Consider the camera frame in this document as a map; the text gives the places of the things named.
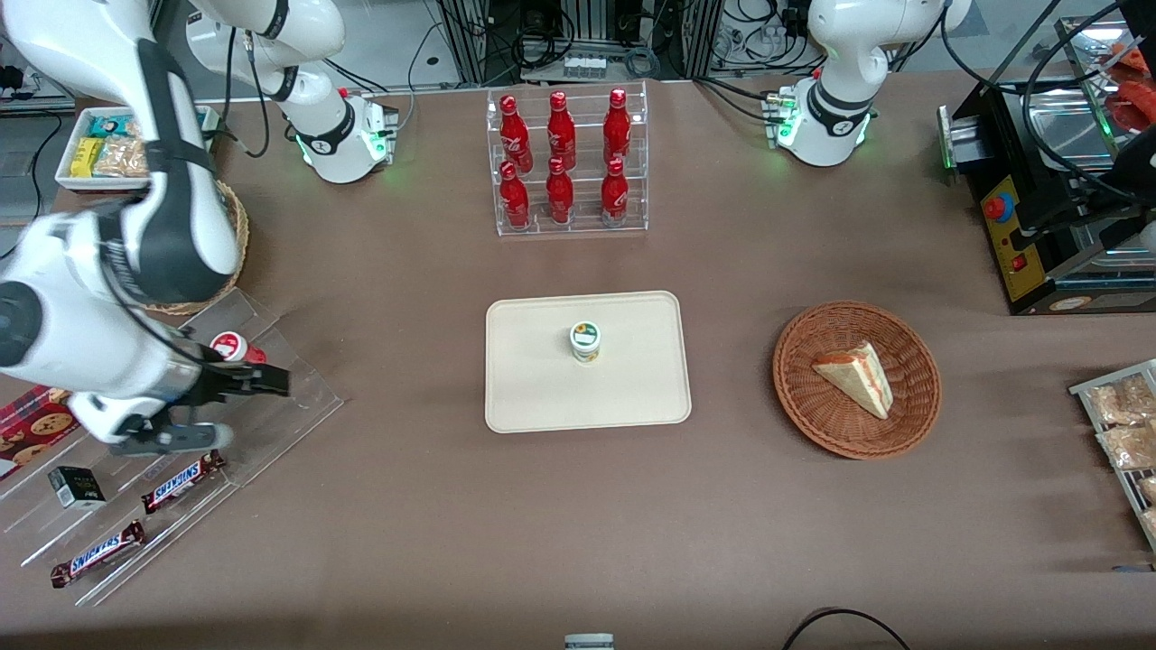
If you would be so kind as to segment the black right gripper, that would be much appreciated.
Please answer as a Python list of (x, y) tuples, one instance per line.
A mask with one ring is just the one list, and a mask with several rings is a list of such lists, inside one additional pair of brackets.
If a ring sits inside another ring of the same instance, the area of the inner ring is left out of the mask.
[(203, 404), (227, 402), (227, 387), (236, 396), (291, 396), (290, 374), (284, 367), (237, 365), (224, 361), (214, 348), (169, 350), (169, 365), (181, 375), (181, 391), (171, 392), (166, 409), (197, 408)]

